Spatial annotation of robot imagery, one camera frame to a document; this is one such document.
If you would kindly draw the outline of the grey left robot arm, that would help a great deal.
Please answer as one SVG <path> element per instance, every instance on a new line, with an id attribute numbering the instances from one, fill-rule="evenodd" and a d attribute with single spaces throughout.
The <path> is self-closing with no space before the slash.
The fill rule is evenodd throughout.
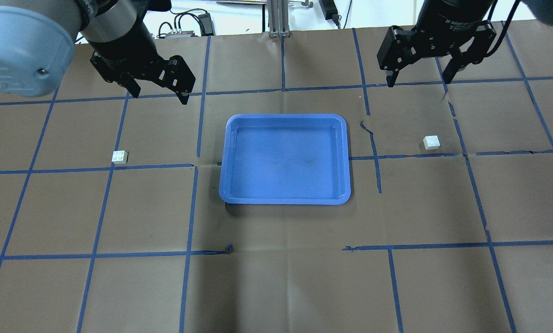
<path id="1" fill-rule="evenodd" d="M 163 59 L 143 21 L 168 0 L 0 0 L 0 92 L 41 97 L 56 90 L 82 35 L 105 82 L 140 95 L 139 80 L 187 104 L 196 78 L 180 55 Z"/>

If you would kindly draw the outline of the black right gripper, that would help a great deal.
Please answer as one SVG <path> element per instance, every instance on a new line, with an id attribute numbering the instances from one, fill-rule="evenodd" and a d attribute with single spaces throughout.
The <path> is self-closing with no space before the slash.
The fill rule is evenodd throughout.
<path id="1" fill-rule="evenodd" d="M 484 16 L 483 13 L 422 13 L 409 30 L 390 26 L 377 52 L 387 86 L 395 86 L 399 72 L 422 58 L 451 55 L 442 74 L 445 84 L 450 84 L 467 65 L 480 64 L 497 35 Z"/>

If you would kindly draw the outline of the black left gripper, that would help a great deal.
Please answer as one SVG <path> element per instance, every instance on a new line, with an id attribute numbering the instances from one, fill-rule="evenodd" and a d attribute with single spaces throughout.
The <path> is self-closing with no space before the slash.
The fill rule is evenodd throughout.
<path id="1" fill-rule="evenodd" d="M 181 55 L 163 59 L 144 25 L 135 25 L 119 38 L 107 42 L 90 40 L 94 53 L 90 63 L 108 83 L 125 88 L 131 97 L 139 97 L 136 80 L 147 80 L 170 89 L 181 104 L 189 102 L 196 77 Z"/>

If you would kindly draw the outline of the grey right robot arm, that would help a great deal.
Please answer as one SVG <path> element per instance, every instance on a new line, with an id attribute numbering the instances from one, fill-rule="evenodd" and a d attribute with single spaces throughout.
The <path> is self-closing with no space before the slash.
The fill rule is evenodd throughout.
<path id="1" fill-rule="evenodd" d="M 423 58 L 450 56 L 442 80 L 450 84 L 468 65 L 480 64 L 500 47 L 520 5 L 516 0 L 500 33 L 491 18 L 494 0 L 425 0 L 409 30 L 393 25 L 386 32 L 377 60 L 392 88 L 399 72 Z"/>

